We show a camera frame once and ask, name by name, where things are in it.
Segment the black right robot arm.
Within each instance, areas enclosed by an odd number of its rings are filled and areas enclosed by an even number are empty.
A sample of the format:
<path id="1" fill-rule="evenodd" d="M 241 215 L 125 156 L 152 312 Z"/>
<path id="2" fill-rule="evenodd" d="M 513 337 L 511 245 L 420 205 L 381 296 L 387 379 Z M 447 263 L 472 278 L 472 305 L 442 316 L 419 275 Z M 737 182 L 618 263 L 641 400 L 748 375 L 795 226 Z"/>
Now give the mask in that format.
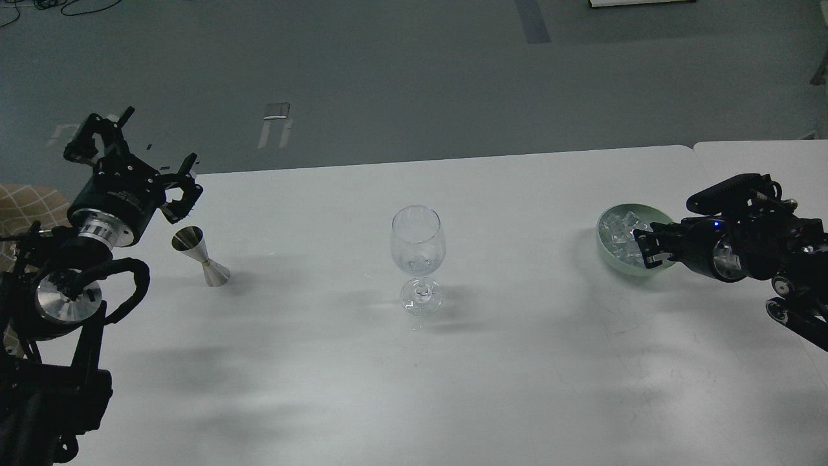
<path id="1" fill-rule="evenodd" d="M 827 348 L 827 239 L 822 220 L 796 215 L 769 174 L 737 174 L 687 199 L 693 213 L 632 233 L 647 269 L 664 262 L 724 283 L 769 281 L 769 317 Z"/>

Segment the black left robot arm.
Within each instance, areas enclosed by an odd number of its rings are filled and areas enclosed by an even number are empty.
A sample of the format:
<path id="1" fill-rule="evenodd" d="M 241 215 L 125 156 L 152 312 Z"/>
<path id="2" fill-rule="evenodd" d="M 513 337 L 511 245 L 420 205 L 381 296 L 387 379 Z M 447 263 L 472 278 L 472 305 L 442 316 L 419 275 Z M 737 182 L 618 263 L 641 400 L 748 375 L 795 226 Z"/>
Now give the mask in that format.
<path id="1" fill-rule="evenodd" d="M 194 153 L 167 174 L 132 153 L 122 130 L 134 112 L 91 114 L 66 145 L 65 160 L 92 169 L 66 225 L 32 221 L 2 237 L 16 248 L 2 272 L 2 330 L 20 345 L 2 351 L 3 465 L 70 462 L 79 437 L 100 428 L 113 395 L 100 368 L 104 328 L 136 309 L 151 282 L 144 261 L 113 251 L 136 245 L 156 212 L 183 220 L 203 194 Z"/>

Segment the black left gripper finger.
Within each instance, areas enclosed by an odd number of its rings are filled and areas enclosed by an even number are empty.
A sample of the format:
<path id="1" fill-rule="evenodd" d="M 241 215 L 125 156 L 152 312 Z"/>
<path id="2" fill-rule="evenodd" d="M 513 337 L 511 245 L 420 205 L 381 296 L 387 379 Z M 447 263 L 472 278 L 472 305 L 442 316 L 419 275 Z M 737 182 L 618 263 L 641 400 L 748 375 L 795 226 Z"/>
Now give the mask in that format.
<path id="1" fill-rule="evenodd" d="M 194 172 L 197 157 L 196 153 L 189 154 L 184 158 L 177 172 L 162 174 L 158 177 L 158 183 L 163 192 L 180 190 L 178 199 L 168 199 L 159 207 L 169 224 L 184 220 L 203 194 L 202 186 L 196 183 L 197 176 Z"/>
<path id="2" fill-rule="evenodd" d="M 135 111 L 128 106 L 116 119 L 90 114 L 65 145 L 65 161 L 89 166 L 94 172 L 135 172 L 136 157 L 122 133 Z"/>

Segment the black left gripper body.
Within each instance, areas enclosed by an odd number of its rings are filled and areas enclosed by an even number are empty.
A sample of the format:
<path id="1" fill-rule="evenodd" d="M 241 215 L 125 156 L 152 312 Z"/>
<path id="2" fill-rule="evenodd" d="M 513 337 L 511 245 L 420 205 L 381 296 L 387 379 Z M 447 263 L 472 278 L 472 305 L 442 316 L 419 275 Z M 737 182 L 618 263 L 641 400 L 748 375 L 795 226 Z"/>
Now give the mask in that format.
<path id="1" fill-rule="evenodd" d="M 158 183 L 162 174 L 166 173 L 137 158 L 135 172 L 94 172 L 93 169 L 91 179 L 68 209 L 71 227 L 79 237 L 100 242 L 107 248 L 133 247 L 153 216 L 157 212 L 162 214 L 160 205 L 180 197 L 180 190 L 162 191 Z"/>

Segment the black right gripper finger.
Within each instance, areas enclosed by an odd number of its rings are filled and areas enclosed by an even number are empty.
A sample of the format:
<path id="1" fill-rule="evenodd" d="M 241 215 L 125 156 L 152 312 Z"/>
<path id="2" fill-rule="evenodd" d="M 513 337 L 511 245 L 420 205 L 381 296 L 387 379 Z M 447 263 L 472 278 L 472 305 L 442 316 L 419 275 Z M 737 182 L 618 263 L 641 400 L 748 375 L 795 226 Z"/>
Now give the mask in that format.
<path id="1" fill-rule="evenodd" d="M 633 239 L 638 245 L 645 269 L 664 269 L 675 263 L 677 231 L 674 224 L 653 222 L 651 230 L 634 229 Z"/>

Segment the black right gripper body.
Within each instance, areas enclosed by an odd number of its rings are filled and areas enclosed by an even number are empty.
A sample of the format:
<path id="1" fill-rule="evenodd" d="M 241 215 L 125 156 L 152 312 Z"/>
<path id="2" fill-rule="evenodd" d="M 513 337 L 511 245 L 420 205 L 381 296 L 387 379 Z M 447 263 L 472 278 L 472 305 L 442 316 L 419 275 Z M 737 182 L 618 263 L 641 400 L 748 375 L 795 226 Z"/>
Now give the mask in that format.
<path id="1" fill-rule="evenodd" d="M 702 216 L 669 225 L 677 237 L 671 260 L 683 263 L 697 274 L 725 283 L 735 281 L 735 252 L 725 222 Z"/>

